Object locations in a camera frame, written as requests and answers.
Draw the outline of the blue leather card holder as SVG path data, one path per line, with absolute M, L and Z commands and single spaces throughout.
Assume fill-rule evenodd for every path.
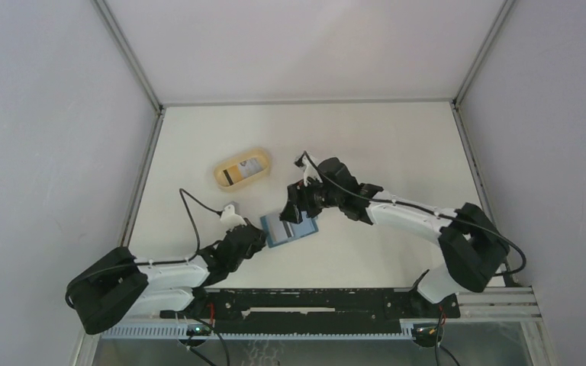
M 268 231 L 264 227 L 264 224 L 265 224 L 264 216 L 260 217 L 260 223 L 262 225 L 262 230 L 266 233 L 266 244 L 269 248 L 275 248 L 277 246 L 282 246 L 282 245 L 287 244 L 289 242 L 293 242 L 295 240 L 302 239 L 306 236 L 309 236 L 309 235 L 312 235 L 312 234 L 315 234 L 318 232 L 318 226 L 317 226 L 316 220 L 313 218 L 303 217 L 302 222 L 299 224 L 290 223 L 290 226 L 291 226 L 292 232 L 293 232 L 293 237 L 289 241 L 273 245 L 270 238 L 269 238 Z

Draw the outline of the white card black stripe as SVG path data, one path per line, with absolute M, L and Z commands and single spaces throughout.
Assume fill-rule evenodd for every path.
M 267 229 L 273 245 L 287 242 L 293 237 L 290 223 L 281 221 L 278 213 L 265 215 L 264 222 L 264 227 Z

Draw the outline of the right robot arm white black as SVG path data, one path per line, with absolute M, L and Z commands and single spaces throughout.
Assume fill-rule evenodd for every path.
M 316 162 L 303 152 L 295 165 L 303 177 L 287 187 L 281 221 L 299 224 L 336 208 L 350 220 L 396 227 L 440 250 L 443 263 L 426 270 L 412 287 L 411 309 L 418 316 L 432 316 L 452 294 L 484 291 L 514 247 L 475 204 L 440 208 L 400 198 L 358 181 L 337 157 Z

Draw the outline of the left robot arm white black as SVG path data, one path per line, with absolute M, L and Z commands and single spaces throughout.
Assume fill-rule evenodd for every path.
M 69 282 L 65 301 L 89 335 L 123 319 L 164 310 L 197 318 L 208 308 L 201 288 L 226 280 L 244 260 L 266 247 L 267 238 L 252 224 L 240 225 L 197 251 L 193 259 L 158 262 L 142 262 L 129 249 L 118 247 Z

